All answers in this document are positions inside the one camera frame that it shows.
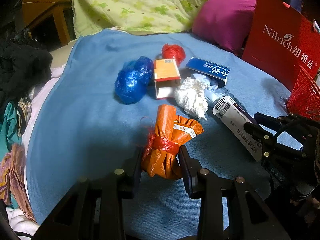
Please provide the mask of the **green clover quilt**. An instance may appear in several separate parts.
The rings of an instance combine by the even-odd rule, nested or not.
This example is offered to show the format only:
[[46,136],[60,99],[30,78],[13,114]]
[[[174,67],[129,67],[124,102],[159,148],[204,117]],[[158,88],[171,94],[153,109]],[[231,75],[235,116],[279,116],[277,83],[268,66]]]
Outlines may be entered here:
[[207,0],[71,0],[77,37],[114,28],[134,35],[191,29]]

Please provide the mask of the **teal garment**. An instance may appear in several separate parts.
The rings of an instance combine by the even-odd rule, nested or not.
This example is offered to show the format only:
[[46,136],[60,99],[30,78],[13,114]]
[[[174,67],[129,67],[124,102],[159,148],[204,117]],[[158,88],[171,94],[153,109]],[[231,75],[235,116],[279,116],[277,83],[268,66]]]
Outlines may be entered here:
[[13,144],[21,144],[22,139],[17,134],[18,115],[14,104],[8,103],[4,112],[0,130],[0,158],[11,151]]

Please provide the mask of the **purple white medicine box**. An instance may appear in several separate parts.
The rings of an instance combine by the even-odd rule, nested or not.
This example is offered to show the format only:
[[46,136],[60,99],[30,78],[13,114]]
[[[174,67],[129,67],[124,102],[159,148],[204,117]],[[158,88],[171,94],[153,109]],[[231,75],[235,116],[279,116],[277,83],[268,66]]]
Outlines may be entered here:
[[213,114],[229,128],[255,161],[260,161],[262,145],[244,129],[244,124],[247,122],[255,125],[258,123],[230,96],[223,96],[214,92],[213,102]]

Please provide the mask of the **black clothes pile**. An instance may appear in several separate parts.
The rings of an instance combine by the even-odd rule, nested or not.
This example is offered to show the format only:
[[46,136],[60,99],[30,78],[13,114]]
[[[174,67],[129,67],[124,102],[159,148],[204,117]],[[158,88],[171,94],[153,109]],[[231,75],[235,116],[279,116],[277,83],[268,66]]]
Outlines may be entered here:
[[28,29],[1,40],[1,107],[48,81],[52,60],[50,52],[31,38]]

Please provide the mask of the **orange trash bundle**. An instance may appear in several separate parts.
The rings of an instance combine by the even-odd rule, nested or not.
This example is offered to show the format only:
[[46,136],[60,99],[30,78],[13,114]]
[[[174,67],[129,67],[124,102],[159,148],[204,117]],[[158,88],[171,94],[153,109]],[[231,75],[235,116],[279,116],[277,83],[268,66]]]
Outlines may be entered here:
[[148,135],[144,148],[142,169],[150,177],[157,175],[164,179],[181,179],[177,160],[180,146],[203,132],[198,121],[177,115],[174,106],[160,105],[154,131]]

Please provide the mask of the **blue plastic bag ball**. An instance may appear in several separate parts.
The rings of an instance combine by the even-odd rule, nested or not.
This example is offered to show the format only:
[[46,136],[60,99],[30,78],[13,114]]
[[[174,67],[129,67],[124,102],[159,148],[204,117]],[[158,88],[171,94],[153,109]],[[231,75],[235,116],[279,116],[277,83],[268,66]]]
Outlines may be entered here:
[[114,83],[116,96],[125,105],[139,102],[146,94],[153,72],[153,61],[145,56],[125,63]]

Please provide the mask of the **orange white carton box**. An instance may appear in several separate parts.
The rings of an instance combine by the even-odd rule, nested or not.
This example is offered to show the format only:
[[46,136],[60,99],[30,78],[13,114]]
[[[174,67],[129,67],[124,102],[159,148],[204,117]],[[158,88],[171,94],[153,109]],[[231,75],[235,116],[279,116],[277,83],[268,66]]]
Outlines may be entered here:
[[154,84],[156,99],[174,97],[175,89],[181,84],[181,75],[174,59],[155,61]]

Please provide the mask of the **white tissue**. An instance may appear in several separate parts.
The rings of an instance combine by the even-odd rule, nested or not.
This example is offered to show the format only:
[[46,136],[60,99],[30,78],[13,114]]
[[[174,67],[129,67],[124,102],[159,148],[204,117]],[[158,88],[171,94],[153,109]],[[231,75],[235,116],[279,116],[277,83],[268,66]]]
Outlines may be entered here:
[[197,79],[187,77],[174,91],[176,103],[185,113],[198,119],[207,120],[208,102],[204,95],[207,85]]

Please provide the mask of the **red Nilrich paper bag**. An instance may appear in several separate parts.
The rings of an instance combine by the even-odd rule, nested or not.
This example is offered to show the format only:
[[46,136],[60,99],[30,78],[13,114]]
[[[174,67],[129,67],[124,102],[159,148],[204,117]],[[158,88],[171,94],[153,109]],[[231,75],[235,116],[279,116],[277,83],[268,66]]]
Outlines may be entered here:
[[300,68],[316,77],[319,33],[302,14],[281,0],[256,0],[242,59],[292,90]]

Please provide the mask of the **blue fleece blanket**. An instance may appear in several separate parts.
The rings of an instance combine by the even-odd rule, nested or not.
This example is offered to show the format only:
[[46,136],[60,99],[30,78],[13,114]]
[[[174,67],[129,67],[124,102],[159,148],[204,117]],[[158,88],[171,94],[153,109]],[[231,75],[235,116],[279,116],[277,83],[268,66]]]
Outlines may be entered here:
[[[232,97],[251,116],[286,115],[290,92],[285,86],[192,34],[133,36],[105,29],[81,37],[41,107],[28,145],[27,189],[38,224],[79,177],[104,177],[132,158],[136,146],[144,146],[159,105],[177,107],[174,99],[156,100],[153,83],[135,104],[124,105],[114,94],[125,62],[140,56],[154,60],[167,43],[183,47],[185,62],[196,57],[230,68],[227,85],[219,93]],[[185,62],[179,68],[183,78],[190,75]],[[178,115],[187,116],[176,109]],[[211,111],[207,121],[199,120],[204,133],[187,143],[190,156],[218,176],[243,176],[265,199],[270,193],[269,174]],[[178,239],[197,233],[200,201],[189,199],[182,180],[143,173],[136,197],[123,205],[125,230],[140,239]]]

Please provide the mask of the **magenta pillow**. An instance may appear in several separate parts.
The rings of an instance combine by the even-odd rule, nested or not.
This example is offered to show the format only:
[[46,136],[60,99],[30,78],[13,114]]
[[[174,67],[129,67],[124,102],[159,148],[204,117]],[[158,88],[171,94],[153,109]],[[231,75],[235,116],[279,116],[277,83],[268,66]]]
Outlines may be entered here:
[[192,32],[235,55],[249,35],[257,0],[208,0],[197,14]]

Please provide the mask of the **red crumpled plastic bag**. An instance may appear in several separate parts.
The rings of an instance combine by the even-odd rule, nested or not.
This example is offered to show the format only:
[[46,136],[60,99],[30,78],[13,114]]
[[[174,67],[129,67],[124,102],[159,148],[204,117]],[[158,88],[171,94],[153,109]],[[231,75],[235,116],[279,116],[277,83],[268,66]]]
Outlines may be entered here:
[[185,59],[185,51],[184,49],[176,44],[165,44],[162,47],[162,59],[173,59],[175,60],[177,66],[179,67],[180,64]]

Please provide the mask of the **red plastic mesh basket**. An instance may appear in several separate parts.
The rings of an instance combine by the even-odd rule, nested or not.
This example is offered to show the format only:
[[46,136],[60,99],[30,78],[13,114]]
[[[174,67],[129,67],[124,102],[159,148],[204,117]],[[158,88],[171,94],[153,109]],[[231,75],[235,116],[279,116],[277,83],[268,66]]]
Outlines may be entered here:
[[287,101],[288,112],[319,122],[319,103],[319,86],[309,73],[300,67],[295,85]]

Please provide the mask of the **blue white medicine box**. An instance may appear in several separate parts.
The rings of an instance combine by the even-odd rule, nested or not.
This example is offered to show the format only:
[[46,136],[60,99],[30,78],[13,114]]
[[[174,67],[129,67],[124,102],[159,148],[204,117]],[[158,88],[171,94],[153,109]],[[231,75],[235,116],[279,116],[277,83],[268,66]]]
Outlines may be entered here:
[[203,75],[210,76],[211,78],[215,79],[220,86],[226,85],[227,77],[230,72],[228,67],[195,57],[191,58],[187,62],[186,68],[195,72],[199,72]]

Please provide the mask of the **brown wooden cabinet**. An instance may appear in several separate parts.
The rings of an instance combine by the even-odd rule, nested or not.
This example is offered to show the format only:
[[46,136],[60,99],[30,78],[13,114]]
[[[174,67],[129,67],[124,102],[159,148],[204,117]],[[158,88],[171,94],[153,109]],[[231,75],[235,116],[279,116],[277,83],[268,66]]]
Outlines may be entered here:
[[28,29],[31,38],[49,51],[76,39],[71,0],[21,0],[18,5],[16,30]]

